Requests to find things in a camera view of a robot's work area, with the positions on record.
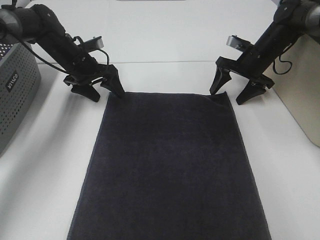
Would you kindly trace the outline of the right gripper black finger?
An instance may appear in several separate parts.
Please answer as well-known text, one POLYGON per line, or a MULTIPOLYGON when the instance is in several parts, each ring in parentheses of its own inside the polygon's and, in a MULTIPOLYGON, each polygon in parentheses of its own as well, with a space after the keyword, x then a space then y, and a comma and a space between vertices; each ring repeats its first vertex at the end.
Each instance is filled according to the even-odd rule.
POLYGON ((242 92, 236 98, 238 105, 242 105, 248 100, 262 95, 266 92, 265 86, 258 82, 249 81, 242 92))
POLYGON ((218 90, 231 79, 230 71, 228 69, 217 66, 212 85, 209 89, 210 94, 215 95, 218 90))

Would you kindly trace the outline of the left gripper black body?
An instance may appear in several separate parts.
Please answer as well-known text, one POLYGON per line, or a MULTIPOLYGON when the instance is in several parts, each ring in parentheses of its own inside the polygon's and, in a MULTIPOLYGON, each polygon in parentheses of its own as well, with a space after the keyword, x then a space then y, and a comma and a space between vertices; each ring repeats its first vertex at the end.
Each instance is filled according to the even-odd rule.
POLYGON ((68 44, 62 48, 62 67, 67 76, 63 80, 68 86, 93 85, 96 79, 103 81, 106 74, 118 72, 114 65, 110 64, 109 55, 102 49, 97 50, 106 56, 106 64, 100 64, 76 44, 68 44))

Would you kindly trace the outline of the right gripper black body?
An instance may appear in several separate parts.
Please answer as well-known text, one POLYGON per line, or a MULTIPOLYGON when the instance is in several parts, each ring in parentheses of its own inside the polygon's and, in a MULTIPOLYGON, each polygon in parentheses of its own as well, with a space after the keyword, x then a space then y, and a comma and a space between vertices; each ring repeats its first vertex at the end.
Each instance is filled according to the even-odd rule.
POLYGON ((228 69, 230 72, 241 75, 252 82, 260 83, 268 89, 274 85, 273 80, 263 75, 267 68, 266 61, 263 60, 254 45, 242 52, 237 60, 220 56, 215 63, 216 67, 228 69))

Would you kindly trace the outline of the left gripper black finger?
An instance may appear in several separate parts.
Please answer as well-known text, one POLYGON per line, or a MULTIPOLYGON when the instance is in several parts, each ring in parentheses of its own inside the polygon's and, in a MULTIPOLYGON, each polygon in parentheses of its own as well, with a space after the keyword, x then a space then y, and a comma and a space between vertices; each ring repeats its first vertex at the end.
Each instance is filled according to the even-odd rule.
POLYGON ((103 76, 103 80, 100 83, 102 88, 105 88, 115 94, 118 98, 123 98, 125 91, 120 82, 119 73, 116 71, 114 73, 108 73, 103 76))
POLYGON ((71 88, 71 92, 82 95, 93 102, 98 102, 100 100, 100 94, 91 85, 74 85, 71 88))

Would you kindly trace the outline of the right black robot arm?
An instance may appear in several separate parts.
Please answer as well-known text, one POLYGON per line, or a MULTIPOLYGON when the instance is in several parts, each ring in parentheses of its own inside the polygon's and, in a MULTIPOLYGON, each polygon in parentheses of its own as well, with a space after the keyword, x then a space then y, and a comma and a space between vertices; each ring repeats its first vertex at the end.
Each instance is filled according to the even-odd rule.
POLYGON ((320 35, 320 2, 318 0, 281 0, 273 21, 255 44, 236 35, 227 39, 227 45, 242 52, 237 60, 220 56, 216 60, 216 73, 209 89, 211 95, 228 81, 230 73, 248 79, 236 98, 238 105, 262 95, 274 86, 265 70, 292 47, 304 34, 320 35))

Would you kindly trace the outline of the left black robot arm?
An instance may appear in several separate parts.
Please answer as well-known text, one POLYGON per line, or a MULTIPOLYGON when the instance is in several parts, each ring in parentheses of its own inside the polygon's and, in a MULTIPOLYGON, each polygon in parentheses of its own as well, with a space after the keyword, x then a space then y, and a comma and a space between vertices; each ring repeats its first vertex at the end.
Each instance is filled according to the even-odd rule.
POLYGON ((58 64, 57 70, 65 73, 64 83, 71 86, 71 92, 98 102, 100 94, 93 87, 111 91, 117 97, 125 94, 117 68, 110 64, 100 64, 90 55, 101 51, 102 38, 93 37, 83 41, 66 33, 55 13, 43 4, 30 8, 5 4, 0 8, 0 41, 3 44, 22 44, 28 51, 29 44, 38 44, 58 64))

